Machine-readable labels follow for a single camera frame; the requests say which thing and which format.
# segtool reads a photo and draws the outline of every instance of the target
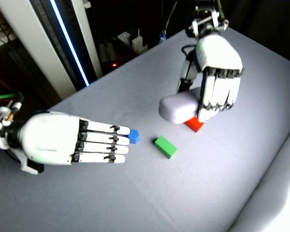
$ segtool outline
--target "green rectangular block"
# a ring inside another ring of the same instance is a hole
[[[163,136],[159,137],[155,141],[155,146],[158,148],[167,158],[171,158],[177,151],[177,148],[171,144]]]

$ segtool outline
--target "blue led light strip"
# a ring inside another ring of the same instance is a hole
[[[60,13],[59,13],[58,7],[57,7],[57,5],[56,5],[56,3],[55,3],[55,0],[50,0],[50,3],[52,4],[52,7],[53,7],[53,9],[54,9],[54,11],[55,11],[55,14],[56,14],[56,17],[57,17],[58,22],[59,22],[59,24],[60,24],[60,27],[61,27],[61,29],[62,29],[62,31],[63,31],[64,36],[66,37],[66,40],[67,40],[67,42],[68,42],[68,45],[69,45],[69,47],[70,47],[70,49],[71,49],[71,52],[72,52],[72,54],[73,54],[73,56],[74,56],[74,59],[75,59],[76,64],[77,64],[77,66],[78,66],[78,68],[79,68],[79,71],[80,71],[81,74],[82,74],[82,77],[83,77],[83,79],[84,79],[84,81],[85,81],[85,84],[86,84],[86,86],[89,86],[88,80],[87,80],[87,78],[86,78],[86,75],[85,75],[85,73],[84,73],[84,70],[83,70],[83,68],[82,68],[81,63],[79,62],[79,59],[78,59],[78,57],[77,57],[77,54],[76,54],[76,52],[75,52],[75,50],[74,50],[73,44],[72,44],[71,39],[70,39],[70,37],[69,37],[69,35],[68,35],[68,32],[67,32],[67,30],[66,30],[66,27],[64,26],[64,23],[63,23],[63,21],[62,21],[62,18],[61,18],[61,15],[60,15]]]

